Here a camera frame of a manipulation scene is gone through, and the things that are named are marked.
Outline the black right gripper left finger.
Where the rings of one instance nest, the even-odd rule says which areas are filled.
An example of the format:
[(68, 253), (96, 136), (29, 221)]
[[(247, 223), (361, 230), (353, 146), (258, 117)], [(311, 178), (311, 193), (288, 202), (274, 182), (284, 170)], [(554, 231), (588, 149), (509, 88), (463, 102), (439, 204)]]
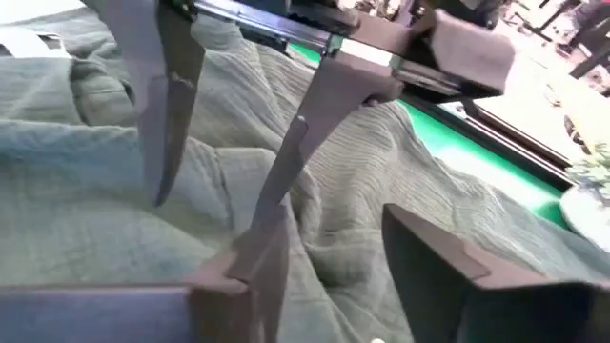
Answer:
[(284, 206), (265, 211), (184, 282), (9, 287), (4, 342), (275, 342), (288, 273)]

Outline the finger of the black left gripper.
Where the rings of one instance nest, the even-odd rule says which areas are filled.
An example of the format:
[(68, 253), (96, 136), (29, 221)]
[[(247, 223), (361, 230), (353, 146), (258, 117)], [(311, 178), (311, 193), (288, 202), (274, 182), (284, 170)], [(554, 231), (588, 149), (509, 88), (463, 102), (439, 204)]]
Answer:
[(283, 200), (307, 161), (352, 111), (370, 102), (394, 100), (402, 90), (388, 67), (322, 59), (265, 179), (251, 227), (235, 241), (228, 277), (251, 282), (267, 260), (285, 267), (289, 235)]
[(205, 49), (192, 36), (190, 0), (87, 1), (112, 34), (130, 77), (144, 181), (167, 201), (185, 149)]

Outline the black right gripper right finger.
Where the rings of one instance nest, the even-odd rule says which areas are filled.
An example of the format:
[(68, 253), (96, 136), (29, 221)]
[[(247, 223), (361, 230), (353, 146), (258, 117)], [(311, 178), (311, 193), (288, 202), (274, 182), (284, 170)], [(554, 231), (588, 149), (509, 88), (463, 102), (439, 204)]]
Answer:
[(547, 278), (395, 203), (382, 240), (416, 342), (609, 343), (607, 282)]

